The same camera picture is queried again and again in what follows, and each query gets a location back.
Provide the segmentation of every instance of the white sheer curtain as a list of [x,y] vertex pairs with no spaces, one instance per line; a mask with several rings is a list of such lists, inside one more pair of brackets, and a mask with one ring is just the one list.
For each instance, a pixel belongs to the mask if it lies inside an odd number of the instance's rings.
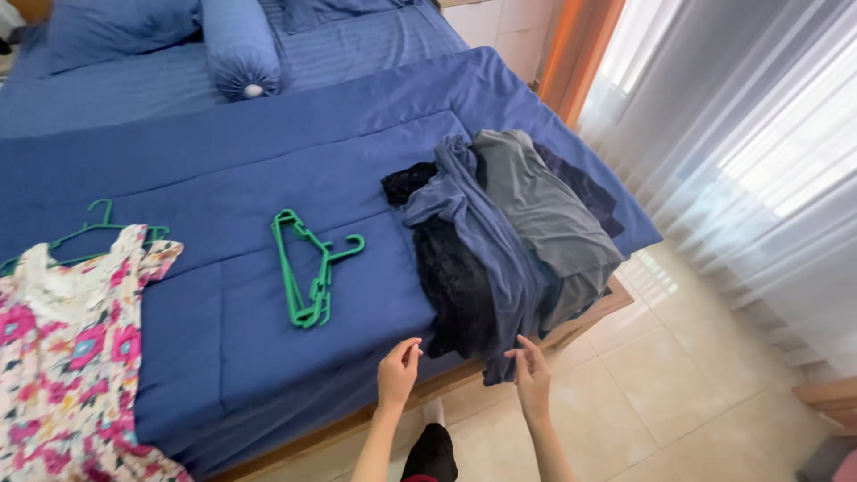
[[857,0],[627,0],[578,129],[792,363],[857,375]]

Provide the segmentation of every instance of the pink floral pattern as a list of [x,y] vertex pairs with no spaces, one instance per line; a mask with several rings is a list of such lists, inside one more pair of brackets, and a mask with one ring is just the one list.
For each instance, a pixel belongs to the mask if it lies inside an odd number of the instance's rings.
[[142,288],[183,248],[157,241],[145,252],[145,234],[129,226],[110,254],[72,268],[47,268],[39,244],[0,278],[5,480],[192,482],[135,436]]

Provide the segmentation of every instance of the green plastic hanger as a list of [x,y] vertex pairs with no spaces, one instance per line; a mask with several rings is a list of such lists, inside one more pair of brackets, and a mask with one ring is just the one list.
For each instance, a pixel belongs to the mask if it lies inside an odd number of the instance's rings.
[[[297,280],[291,271],[289,258],[285,254],[285,243],[283,242],[283,228],[291,226],[292,231],[304,241],[309,241],[321,253],[321,264],[319,274],[309,285],[309,303],[303,302]],[[291,323],[299,328],[309,328],[318,323],[324,325],[330,319],[330,292],[327,290],[331,284],[331,266],[342,261],[348,256],[355,255],[363,250],[366,245],[365,239],[359,234],[351,234],[346,240],[357,243],[350,250],[342,251],[334,255],[330,254],[333,243],[322,243],[307,227],[303,221],[291,209],[283,209],[273,218],[271,223],[274,240],[277,242],[279,251],[280,267],[283,270],[283,284],[285,286],[285,299],[289,305],[289,318]]]
[[[100,223],[91,225],[87,222],[84,222],[83,227],[80,230],[72,232],[68,236],[63,236],[62,238],[59,238],[56,241],[48,243],[48,252],[53,251],[54,249],[58,248],[62,243],[68,241],[71,238],[75,238],[77,236],[80,236],[81,234],[83,234],[85,232],[90,232],[90,231],[95,230],[95,229],[124,229],[127,227],[124,225],[116,225],[116,224],[110,223],[110,217],[113,213],[113,201],[110,199],[99,199],[99,200],[93,202],[92,204],[89,205],[89,208],[87,209],[87,211],[92,211],[93,209],[95,209],[96,206],[98,206],[101,203],[105,204],[105,213],[104,213],[104,216],[102,217],[102,220]],[[146,236],[148,238],[151,235],[151,239],[145,241],[143,243],[143,246],[144,247],[150,246],[150,245],[152,245],[153,242],[160,241],[160,240],[164,239],[164,237],[166,237],[166,235],[169,233],[170,233],[170,228],[167,226],[149,226],[147,229]],[[106,253],[99,253],[97,255],[76,257],[74,259],[69,259],[66,261],[55,262],[55,263],[49,265],[48,268],[53,268],[55,266],[60,266],[60,265],[67,265],[67,264],[89,261],[89,260],[97,258],[99,256],[104,256],[104,255],[108,255],[108,254],[110,254],[110,253],[106,252]],[[10,259],[4,261],[3,264],[0,264],[0,277],[13,274],[15,272],[15,268],[18,266],[18,261],[20,259],[21,259],[21,256],[15,256],[13,258],[10,258]]]

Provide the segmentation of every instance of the blue pillow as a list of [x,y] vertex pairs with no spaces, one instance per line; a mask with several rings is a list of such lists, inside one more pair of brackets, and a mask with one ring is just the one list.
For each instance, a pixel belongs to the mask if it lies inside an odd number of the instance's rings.
[[291,72],[279,63],[279,38],[258,0],[205,0],[202,32],[208,69],[227,99],[275,95],[291,84]]
[[283,29],[299,33],[322,23],[374,14],[420,3],[422,0],[284,0]]
[[54,0],[52,74],[153,51],[199,29],[200,0]]

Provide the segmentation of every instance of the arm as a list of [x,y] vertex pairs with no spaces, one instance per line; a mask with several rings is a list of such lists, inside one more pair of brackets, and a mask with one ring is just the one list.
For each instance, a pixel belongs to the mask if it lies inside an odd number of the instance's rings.
[[524,348],[509,350],[505,355],[508,358],[514,357],[517,364],[515,384],[518,385],[524,419],[536,450],[539,475],[542,482],[574,482],[572,469],[568,466],[560,439],[557,438],[550,421],[548,364],[536,344],[520,334],[518,341]]
[[402,341],[378,365],[378,408],[351,482],[387,480],[393,434],[417,380],[417,359],[423,354],[420,341],[419,338]]

